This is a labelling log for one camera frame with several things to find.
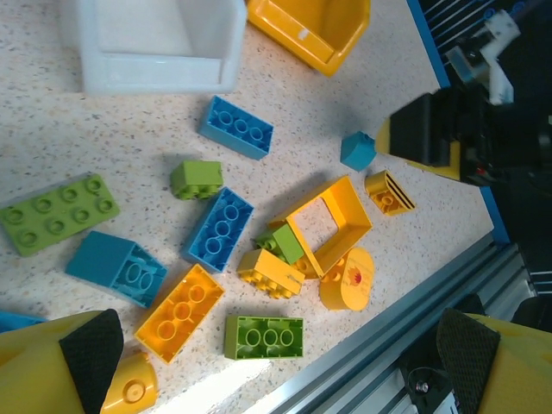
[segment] speckled countertop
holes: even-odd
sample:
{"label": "speckled countertop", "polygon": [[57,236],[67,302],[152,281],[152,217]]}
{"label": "speckled countertop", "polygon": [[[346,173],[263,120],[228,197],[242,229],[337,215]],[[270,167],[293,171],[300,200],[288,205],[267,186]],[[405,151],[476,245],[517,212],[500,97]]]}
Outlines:
{"label": "speckled countertop", "polygon": [[[261,161],[195,132],[210,96],[79,93],[79,60],[60,48],[55,4],[0,1],[0,205],[82,173],[100,173],[122,213],[99,228],[140,243],[170,268],[169,279],[190,266],[179,258],[179,246],[204,207],[181,202],[168,189],[169,173],[183,158],[222,161],[225,184],[255,206],[229,270],[216,276],[226,289],[223,299],[171,366],[152,358],[160,397],[150,412],[242,412],[492,228],[478,189],[378,155],[370,171],[390,169],[417,203],[410,214],[385,217],[363,191],[364,174],[339,163],[343,136],[358,129],[375,135],[392,111],[436,88],[404,0],[373,1],[370,28],[333,78],[247,29],[238,88],[227,98],[273,123],[272,150]],[[370,305],[359,313],[329,312],[316,282],[287,301],[241,282],[237,263],[267,220],[343,174],[350,174],[374,225],[361,242],[377,268]],[[308,227],[312,220],[304,222]],[[312,235],[323,237],[311,226]],[[82,237],[22,259],[3,234],[0,309],[54,319],[112,307],[122,320],[125,353],[133,352],[143,310],[63,272]],[[224,359],[228,314],[303,317],[305,357]]]}

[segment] small green duplo brick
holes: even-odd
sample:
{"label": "small green duplo brick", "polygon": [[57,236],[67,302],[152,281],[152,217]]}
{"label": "small green duplo brick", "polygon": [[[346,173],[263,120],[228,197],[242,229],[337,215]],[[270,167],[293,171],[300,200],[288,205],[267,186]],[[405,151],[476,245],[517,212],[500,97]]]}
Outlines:
{"label": "small green duplo brick", "polygon": [[295,264],[304,256],[304,250],[289,224],[284,224],[276,230],[265,231],[255,239],[255,242],[258,247],[268,250],[288,265]]}
{"label": "small green duplo brick", "polygon": [[95,174],[0,210],[0,223],[20,255],[29,256],[117,214],[119,207]]}
{"label": "small green duplo brick", "polygon": [[224,356],[231,360],[303,356],[303,319],[227,317]]}
{"label": "small green duplo brick", "polygon": [[171,172],[171,190],[181,200],[211,198],[223,182],[223,169],[217,161],[183,161]]}

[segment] small teal duplo brick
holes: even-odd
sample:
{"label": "small teal duplo brick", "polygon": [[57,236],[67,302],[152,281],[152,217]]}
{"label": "small teal duplo brick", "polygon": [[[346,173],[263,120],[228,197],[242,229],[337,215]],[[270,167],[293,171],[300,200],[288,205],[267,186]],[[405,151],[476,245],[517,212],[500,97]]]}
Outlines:
{"label": "small teal duplo brick", "polygon": [[165,279],[166,267],[133,241],[92,231],[66,273],[108,287],[148,308]]}
{"label": "small teal duplo brick", "polygon": [[46,322],[43,317],[28,317],[0,310],[0,334]]}
{"label": "small teal duplo brick", "polygon": [[274,127],[232,103],[213,97],[199,134],[254,160],[268,155]]}
{"label": "small teal duplo brick", "polygon": [[253,209],[250,203],[224,187],[209,201],[180,255],[211,273],[223,272]]}
{"label": "small teal duplo brick", "polygon": [[367,168],[376,154],[375,141],[363,132],[343,138],[340,161],[355,171]]}

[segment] white plastic bin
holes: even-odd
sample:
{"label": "white plastic bin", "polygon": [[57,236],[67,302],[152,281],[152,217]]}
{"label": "white plastic bin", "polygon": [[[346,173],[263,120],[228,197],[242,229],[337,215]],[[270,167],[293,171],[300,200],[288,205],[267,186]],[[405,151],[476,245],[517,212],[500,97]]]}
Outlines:
{"label": "white plastic bin", "polygon": [[90,95],[224,93],[235,88],[243,0],[61,0]]}

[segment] bolt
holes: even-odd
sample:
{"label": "bolt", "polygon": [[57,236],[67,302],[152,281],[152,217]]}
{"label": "bolt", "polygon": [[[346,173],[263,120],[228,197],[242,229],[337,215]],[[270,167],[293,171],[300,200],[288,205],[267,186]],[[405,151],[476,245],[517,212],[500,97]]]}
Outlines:
{"label": "bolt", "polygon": [[429,390],[430,390],[430,386],[428,386],[427,382],[418,381],[416,383],[416,392],[420,392],[422,394],[425,394]]}

